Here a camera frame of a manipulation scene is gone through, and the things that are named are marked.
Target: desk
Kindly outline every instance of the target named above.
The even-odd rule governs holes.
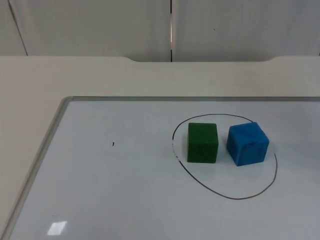
[[[319,77],[319,57],[197,63],[0,57],[0,227],[65,97],[318,97]]]

